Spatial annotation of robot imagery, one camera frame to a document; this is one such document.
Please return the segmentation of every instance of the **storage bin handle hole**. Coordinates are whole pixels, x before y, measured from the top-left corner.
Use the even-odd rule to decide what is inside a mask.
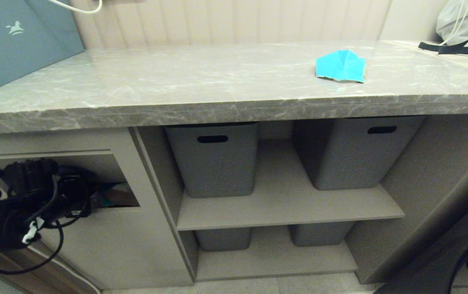
[[[199,136],[198,142],[208,144],[208,143],[223,143],[229,140],[228,136]]]
[[[388,127],[372,127],[368,129],[369,134],[390,134],[397,130],[395,125],[390,125]]]

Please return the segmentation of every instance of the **vertical paneled wall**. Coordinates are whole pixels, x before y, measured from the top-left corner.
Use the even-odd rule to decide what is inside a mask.
[[[103,0],[76,13],[87,48],[376,40],[391,0]],[[94,9],[98,0],[71,0]]]
[[[448,0],[393,0],[380,39],[439,40],[435,26],[437,17],[447,2]]]

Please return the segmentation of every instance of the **folded blue paper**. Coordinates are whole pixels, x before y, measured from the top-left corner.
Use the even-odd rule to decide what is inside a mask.
[[[316,77],[365,82],[365,58],[352,50],[338,50],[316,60]]]

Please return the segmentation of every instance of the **plastic bag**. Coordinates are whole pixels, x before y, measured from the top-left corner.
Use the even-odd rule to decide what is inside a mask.
[[[468,39],[468,0],[450,0],[437,17],[436,32],[447,45],[466,41]]]

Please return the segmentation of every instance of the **gray storage bin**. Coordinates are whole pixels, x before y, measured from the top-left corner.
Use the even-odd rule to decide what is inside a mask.
[[[296,246],[337,245],[352,229],[355,221],[289,225],[290,238]]]
[[[203,251],[230,251],[250,246],[251,227],[235,229],[201,229],[196,231]]]
[[[257,123],[180,125],[165,130],[190,197],[252,193]]]
[[[294,122],[292,141],[319,190],[377,186],[424,116]]]

